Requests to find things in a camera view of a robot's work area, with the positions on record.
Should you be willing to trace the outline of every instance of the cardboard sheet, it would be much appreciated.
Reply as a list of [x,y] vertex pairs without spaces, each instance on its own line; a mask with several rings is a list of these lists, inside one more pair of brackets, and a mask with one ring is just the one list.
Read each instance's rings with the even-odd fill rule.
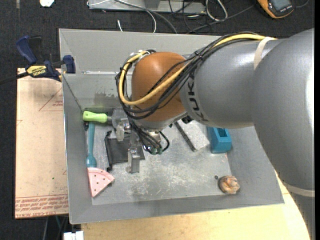
[[15,218],[69,212],[62,83],[17,81]]

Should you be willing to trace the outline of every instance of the blue block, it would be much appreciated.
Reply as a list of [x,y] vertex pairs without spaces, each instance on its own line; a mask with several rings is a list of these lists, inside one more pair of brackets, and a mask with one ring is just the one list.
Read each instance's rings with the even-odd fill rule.
[[211,153],[226,153],[232,147],[232,140],[228,129],[207,127],[208,139],[211,144]]

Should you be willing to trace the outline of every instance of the green handle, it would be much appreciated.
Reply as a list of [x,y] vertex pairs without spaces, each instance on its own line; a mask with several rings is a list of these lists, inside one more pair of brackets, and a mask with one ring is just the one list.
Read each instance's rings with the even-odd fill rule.
[[106,123],[108,121],[108,116],[105,113],[93,113],[90,111],[83,112],[83,121],[95,121],[99,123]]

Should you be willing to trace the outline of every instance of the pink triangle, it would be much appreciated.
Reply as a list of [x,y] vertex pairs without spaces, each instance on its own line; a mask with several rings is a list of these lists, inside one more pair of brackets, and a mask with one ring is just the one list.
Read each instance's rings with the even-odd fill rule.
[[87,171],[93,198],[115,180],[109,172],[99,168],[89,167]]

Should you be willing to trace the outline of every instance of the gray tray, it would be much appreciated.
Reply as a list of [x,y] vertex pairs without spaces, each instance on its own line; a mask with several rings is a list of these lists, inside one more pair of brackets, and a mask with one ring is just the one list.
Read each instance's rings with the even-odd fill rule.
[[[178,130],[168,127],[164,133],[171,145],[166,152],[156,156],[145,153],[140,173],[129,174],[126,163],[115,164],[112,170],[115,182],[91,198],[83,110],[104,108],[111,113],[119,106],[114,72],[130,53],[155,49],[187,55],[218,37],[74,29],[60,29],[59,36],[61,57],[72,55],[77,67],[76,74],[65,74],[62,80],[72,224],[284,202],[274,168],[253,127],[229,130],[233,148],[227,155],[212,154],[208,146],[192,152]],[[96,127],[93,153],[100,168],[108,164],[104,146],[108,130],[110,126],[105,124]],[[215,178],[229,174],[240,183],[236,195],[222,193]]]

